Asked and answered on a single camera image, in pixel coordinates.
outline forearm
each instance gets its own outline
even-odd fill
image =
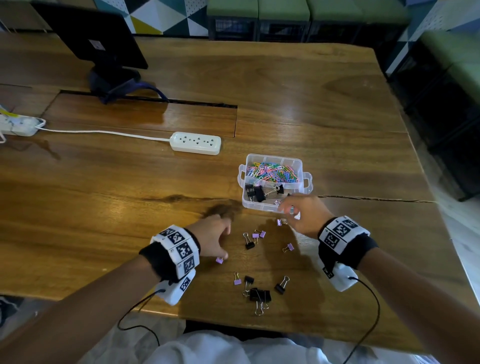
[[[379,248],[358,269],[439,362],[479,362],[477,314]]]
[[[52,306],[0,349],[0,363],[76,363],[160,278],[141,255]]]

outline hand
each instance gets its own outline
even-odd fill
[[[293,194],[285,198],[278,206],[278,211],[285,214],[288,224],[300,234],[317,239],[322,226],[334,215],[317,196]],[[300,220],[294,218],[300,212]]]
[[[228,259],[228,253],[221,248],[218,239],[221,235],[230,234],[231,224],[232,221],[229,218],[211,215],[185,228],[191,231],[198,239],[201,247],[201,256],[216,256]]]

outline green cushion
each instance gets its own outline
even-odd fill
[[[258,0],[258,19],[307,22],[310,10],[306,0]]]
[[[312,20],[362,22],[363,13],[353,0],[307,0]]]
[[[422,42],[443,66],[456,62],[480,63],[480,40],[465,33],[428,30],[420,37]]]
[[[207,15],[258,18],[258,0],[208,0]]]
[[[480,104],[480,63],[456,63],[449,68],[448,73],[467,95]]]
[[[363,13],[363,21],[378,24],[410,23],[407,9],[398,0],[353,0]]]

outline person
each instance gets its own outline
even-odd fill
[[[293,229],[313,238],[321,236],[335,219],[318,197],[310,195],[286,197],[279,211],[285,213]],[[295,219],[299,212],[300,219]],[[200,255],[227,259],[219,237],[230,234],[230,226],[229,218],[213,215],[187,226],[185,231],[195,237]],[[353,247],[349,254],[344,251],[335,259],[358,269],[440,363],[480,363],[479,315],[384,252],[366,234],[359,236],[363,242],[355,238],[347,245]],[[157,246],[154,251],[161,254],[160,244],[149,246]],[[328,261],[321,253],[320,258]],[[162,268],[168,264],[171,262],[141,251],[12,333],[1,343],[0,363],[77,362],[159,283],[158,272],[172,275]],[[286,338],[242,342],[213,331],[184,334],[158,347],[146,362],[329,363],[320,349],[307,349]]]

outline geometric patterned wall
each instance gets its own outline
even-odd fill
[[[449,30],[478,34],[480,0],[407,0],[412,21],[387,61],[392,73],[425,30]]]
[[[208,36],[207,0],[95,0],[123,16],[134,34]]]

